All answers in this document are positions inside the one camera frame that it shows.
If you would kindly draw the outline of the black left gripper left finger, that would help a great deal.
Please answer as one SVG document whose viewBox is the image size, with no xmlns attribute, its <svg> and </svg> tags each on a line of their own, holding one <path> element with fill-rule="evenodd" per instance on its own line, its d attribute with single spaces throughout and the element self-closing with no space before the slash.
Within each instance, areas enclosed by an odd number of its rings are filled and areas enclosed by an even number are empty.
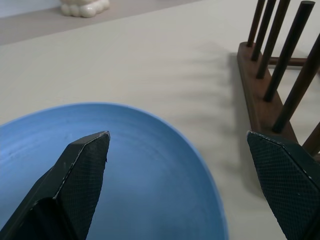
<svg viewBox="0 0 320 240">
<path fill-rule="evenodd" d="M 85 240 L 100 198 L 109 131 L 70 143 L 0 231 L 2 240 Z"/>
</svg>

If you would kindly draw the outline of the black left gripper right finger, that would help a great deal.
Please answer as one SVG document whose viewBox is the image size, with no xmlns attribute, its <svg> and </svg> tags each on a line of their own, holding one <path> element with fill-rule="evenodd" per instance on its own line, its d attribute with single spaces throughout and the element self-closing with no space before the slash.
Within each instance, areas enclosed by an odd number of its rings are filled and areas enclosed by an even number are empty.
<svg viewBox="0 0 320 240">
<path fill-rule="evenodd" d="M 258 180 L 288 240 L 320 238 L 320 165 L 299 144 L 248 131 Z"/>
</svg>

